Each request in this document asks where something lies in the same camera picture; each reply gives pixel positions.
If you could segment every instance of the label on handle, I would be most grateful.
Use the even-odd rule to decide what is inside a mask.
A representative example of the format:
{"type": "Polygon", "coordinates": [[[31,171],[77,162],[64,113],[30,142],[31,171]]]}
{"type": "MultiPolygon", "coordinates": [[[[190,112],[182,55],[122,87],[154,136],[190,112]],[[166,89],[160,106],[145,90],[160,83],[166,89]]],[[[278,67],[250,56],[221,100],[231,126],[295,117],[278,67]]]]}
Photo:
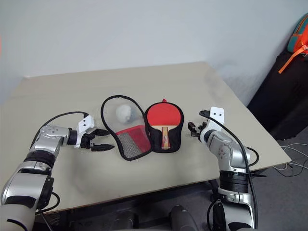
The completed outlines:
{"type": "Polygon", "coordinates": [[[163,150],[170,149],[168,127],[162,127],[162,149],[163,150]]]}

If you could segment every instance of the gray floor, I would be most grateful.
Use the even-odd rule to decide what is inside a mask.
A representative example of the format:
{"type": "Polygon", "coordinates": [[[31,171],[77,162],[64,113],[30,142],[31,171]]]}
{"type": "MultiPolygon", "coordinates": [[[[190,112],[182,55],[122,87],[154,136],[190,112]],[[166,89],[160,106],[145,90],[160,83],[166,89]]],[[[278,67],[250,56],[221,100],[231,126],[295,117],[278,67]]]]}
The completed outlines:
{"type": "MultiPolygon", "coordinates": [[[[297,137],[286,141],[279,141],[281,145],[291,143],[308,143],[308,129],[297,137]]],[[[308,147],[295,148],[308,154],[308,147]]],[[[303,163],[305,158],[292,151],[286,151],[292,159],[303,163]]],[[[300,167],[288,167],[282,173],[289,175],[299,172],[300,167]]],[[[259,209],[259,229],[263,231],[304,231],[308,230],[308,170],[301,175],[291,178],[281,176],[275,169],[267,169],[263,174],[267,178],[254,178],[259,209]]],[[[210,190],[197,188],[193,191],[179,189],[179,195],[163,201],[135,205],[133,202],[120,203],[104,208],[103,215],[88,219],[81,219],[74,223],[78,231],[107,231],[115,216],[120,211],[131,210],[139,215],[140,222],[168,216],[175,205],[181,204],[190,211],[199,230],[207,230],[205,213],[210,204],[210,190]]],[[[169,229],[168,224],[158,228],[169,229]]]]}

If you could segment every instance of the beige table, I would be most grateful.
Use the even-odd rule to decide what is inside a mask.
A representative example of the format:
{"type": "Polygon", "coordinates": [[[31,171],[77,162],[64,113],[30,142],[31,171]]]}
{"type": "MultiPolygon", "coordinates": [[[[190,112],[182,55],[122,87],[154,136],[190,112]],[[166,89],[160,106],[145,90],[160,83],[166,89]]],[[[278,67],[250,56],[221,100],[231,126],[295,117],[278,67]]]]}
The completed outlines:
{"type": "MultiPolygon", "coordinates": [[[[102,102],[115,94],[135,99],[144,111],[163,98],[176,103],[185,116],[181,149],[172,154],[150,153],[129,162],[117,148],[91,152],[66,146],[52,174],[54,191],[61,197],[56,210],[218,178],[216,157],[187,129],[188,121],[202,123],[199,111],[211,106],[224,108],[225,125],[244,145],[259,152],[260,161],[252,169],[290,161],[206,63],[92,71],[24,79],[2,105],[0,187],[24,160],[34,134],[45,121],[60,113],[82,110],[92,114],[102,127],[102,102]]],[[[80,119],[81,115],[68,115],[54,124],[75,128],[80,119]]],[[[100,141],[116,143],[111,136],[100,141]]]]}

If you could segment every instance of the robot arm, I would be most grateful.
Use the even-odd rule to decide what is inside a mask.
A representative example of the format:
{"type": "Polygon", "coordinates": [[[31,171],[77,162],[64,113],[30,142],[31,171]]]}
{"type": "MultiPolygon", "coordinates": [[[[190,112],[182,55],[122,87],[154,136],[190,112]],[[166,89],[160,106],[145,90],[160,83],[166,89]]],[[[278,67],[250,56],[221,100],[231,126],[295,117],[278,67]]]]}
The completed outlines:
{"type": "Polygon", "coordinates": [[[53,190],[52,168],[60,147],[73,145],[92,151],[105,151],[113,145],[95,145],[95,135],[107,135],[108,131],[95,129],[92,116],[81,120],[76,130],[53,125],[43,126],[28,155],[1,193],[0,230],[32,230],[35,211],[49,203],[53,190]]]}
{"type": "MultiPolygon", "coordinates": [[[[211,107],[210,111],[201,111],[200,115],[211,117],[219,123],[224,123],[224,110],[211,107]]],[[[252,196],[248,192],[248,173],[242,149],[233,138],[222,132],[222,127],[212,120],[199,126],[200,133],[195,125],[189,122],[191,135],[198,137],[218,159],[220,171],[220,186],[218,198],[213,206],[213,230],[237,231],[240,228],[254,228],[252,210],[252,196]]],[[[253,152],[244,147],[247,160],[253,152]]]]}

